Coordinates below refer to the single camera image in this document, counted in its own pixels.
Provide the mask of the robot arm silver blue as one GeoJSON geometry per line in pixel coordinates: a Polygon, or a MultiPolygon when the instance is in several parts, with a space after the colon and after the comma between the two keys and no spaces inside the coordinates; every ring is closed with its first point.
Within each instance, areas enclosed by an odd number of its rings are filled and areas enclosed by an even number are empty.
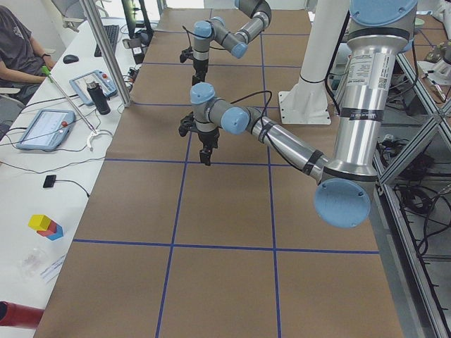
{"type": "Polygon", "coordinates": [[[383,122],[397,55],[413,44],[415,1],[319,1],[298,83],[279,94],[281,123],[250,106],[218,97],[205,80],[212,42],[241,58],[249,43],[269,27],[266,1],[236,1],[249,21],[231,32],[222,18],[194,25],[192,46],[181,59],[195,69],[190,90],[192,112],[178,128],[195,132],[203,147],[200,161],[209,165],[221,131],[248,132],[270,146],[286,162],[317,182],[314,207],[330,225],[349,228],[369,215],[377,180],[372,158],[383,122]],[[326,83],[341,43],[350,56],[339,91],[333,96],[338,130],[333,155],[288,132],[284,124],[326,125],[329,122],[326,83]]]}
{"type": "Polygon", "coordinates": [[[249,43],[263,32],[271,23],[271,7],[266,1],[236,1],[235,7],[249,17],[249,22],[237,32],[231,32],[220,17],[197,21],[193,28],[191,47],[195,74],[192,84],[205,81],[209,65],[209,49],[215,41],[236,58],[242,58],[249,43]]]}

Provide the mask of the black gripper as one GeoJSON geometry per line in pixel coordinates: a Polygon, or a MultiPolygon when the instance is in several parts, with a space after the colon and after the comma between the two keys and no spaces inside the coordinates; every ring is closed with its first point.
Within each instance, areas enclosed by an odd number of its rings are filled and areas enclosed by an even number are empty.
{"type": "Polygon", "coordinates": [[[199,151],[199,160],[202,164],[210,166],[213,149],[218,148],[218,140],[220,137],[219,129],[214,129],[208,132],[198,131],[197,134],[203,146],[203,148],[199,151]]]}
{"type": "Polygon", "coordinates": [[[209,60],[193,59],[193,67],[195,74],[192,76],[192,85],[196,85],[200,82],[204,82],[206,74],[208,72],[209,60]]]}

